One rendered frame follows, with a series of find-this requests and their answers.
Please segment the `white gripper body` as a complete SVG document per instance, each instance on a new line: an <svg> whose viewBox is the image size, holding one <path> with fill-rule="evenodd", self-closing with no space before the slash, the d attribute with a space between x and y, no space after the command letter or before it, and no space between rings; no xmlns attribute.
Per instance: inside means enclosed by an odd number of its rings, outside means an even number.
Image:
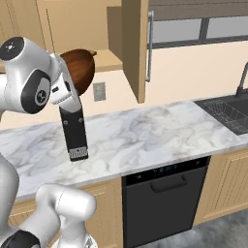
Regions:
<svg viewBox="0 0 248 248"><path fill-rule="evenodd" d="M60 55L53 53L51 55L51 80L56 81L61 74L64 74L66 79L70 76L70 72L64 59Z"/></svg>

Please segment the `brown wooden bowl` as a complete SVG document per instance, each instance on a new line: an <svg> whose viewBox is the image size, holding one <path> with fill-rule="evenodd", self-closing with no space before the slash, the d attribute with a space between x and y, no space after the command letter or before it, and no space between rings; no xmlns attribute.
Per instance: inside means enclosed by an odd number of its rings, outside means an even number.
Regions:
<svg viewBox="0 0 248 248"><path fill-rule="evenodd" d="M72 81L79 95L82 95L91 84L95 75L94 50L73 49L61 54L67 64Z"/></svg>

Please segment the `light wood open cabinet door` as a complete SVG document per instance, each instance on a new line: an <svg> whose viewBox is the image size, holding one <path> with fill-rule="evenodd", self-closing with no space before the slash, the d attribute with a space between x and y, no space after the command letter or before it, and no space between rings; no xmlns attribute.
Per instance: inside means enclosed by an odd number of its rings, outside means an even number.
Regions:
<svg viewBox="0 0 248 248"><path fill-rule="evenodd" d="M122 0L123 71L139 104L145 100L149 0Z"/></svg>

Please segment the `dark grey sink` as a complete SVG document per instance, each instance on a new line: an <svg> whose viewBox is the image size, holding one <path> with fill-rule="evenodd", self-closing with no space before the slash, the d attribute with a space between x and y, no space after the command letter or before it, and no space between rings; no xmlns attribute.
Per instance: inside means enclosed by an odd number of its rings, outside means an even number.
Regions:
<svg viewBox="0 0 248 248"><path fill-rule="evenodd" d="M248 134L248 95L199 100L195 104L236 135Z"/></svg>

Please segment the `light wood closed cupboard door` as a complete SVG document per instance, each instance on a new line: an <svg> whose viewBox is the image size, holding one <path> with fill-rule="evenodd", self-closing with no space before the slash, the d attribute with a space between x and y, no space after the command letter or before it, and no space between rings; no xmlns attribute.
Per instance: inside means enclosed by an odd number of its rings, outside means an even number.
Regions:
<svg viewBox="0 0 248 248"><path fill-rule="evenodd" d="M36 0L0 0L0 44L11 37L44 44Z"/></svg>

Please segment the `grey window blind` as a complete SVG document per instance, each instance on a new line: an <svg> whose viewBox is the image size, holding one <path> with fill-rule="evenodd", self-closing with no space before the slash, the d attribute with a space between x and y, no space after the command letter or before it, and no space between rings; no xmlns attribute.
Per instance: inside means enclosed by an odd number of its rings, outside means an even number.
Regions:
<svg viewBox="0 0 248 248"><path fill-rule="evenodd" d="M248 0L149 0L156 20L248 16Z"/></svg>

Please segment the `light wood base cupboard door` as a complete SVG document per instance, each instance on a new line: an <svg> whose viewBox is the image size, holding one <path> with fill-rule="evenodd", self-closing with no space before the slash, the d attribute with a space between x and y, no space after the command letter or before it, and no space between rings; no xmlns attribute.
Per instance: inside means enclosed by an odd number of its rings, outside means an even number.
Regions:
<svg viewBox="0 0 248 248"><path fill-rule="evenodd" d="M123 248L121 179L115 178L79 188L96 197L97 209L86 229L99 248ZM15 201L9 224L20 225L36 208L35 199Z"/></svg>
<svg viewBox="0 0 248 248"><path fill-rule="evenodd" d="M213 155L194 224L248 209L248 148Z"/></svg>

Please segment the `black dishwasher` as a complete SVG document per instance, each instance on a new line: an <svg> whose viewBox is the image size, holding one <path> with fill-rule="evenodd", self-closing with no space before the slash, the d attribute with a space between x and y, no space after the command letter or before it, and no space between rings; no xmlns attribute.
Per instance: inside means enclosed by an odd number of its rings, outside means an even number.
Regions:
<svg viewBox="0 0 248 248"><path fill-rule="evenodd" d="M210 158L145 170L122 178L123 247L136 248L193 227ZM184 175L184 187L154 193L150 183Z"/></svg>

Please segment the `dark grey tap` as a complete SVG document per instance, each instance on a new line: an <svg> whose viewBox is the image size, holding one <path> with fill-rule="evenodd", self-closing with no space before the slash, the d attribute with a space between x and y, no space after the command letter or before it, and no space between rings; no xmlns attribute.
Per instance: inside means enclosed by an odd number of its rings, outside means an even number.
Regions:
<svg viewBox="0 0 248 248"><path fill-rule="evenodd" d="M240 98L242 94L248 93L248 88L244 88L244 81L246 79L246 75L248 73L248 62L245 64L245 67L242 72L241 80L239 85L237 86L236 92L235 92L235 98Z"/></svg>

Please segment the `light wood open wall cabinet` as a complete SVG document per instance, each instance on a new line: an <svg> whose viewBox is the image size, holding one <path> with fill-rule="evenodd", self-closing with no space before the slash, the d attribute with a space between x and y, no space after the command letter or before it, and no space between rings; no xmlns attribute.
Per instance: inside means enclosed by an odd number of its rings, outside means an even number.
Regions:
<svg viewBox="0 0 248 248"><path fill-rule="evenodd" d="M96 71L122 69L121 0L37 0L45 48L96 51Z"/></svg>

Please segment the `grey wall socket plate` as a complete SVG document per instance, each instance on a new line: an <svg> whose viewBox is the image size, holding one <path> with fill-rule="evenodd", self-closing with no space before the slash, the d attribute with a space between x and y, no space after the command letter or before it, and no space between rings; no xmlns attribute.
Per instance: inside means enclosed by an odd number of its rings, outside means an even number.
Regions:
<svg viewBox="0 0 248 248"><path fill-rule="evenodd" d="M104 101L106 99L106 85L103 82L93 84L94 101Z"/></svg>

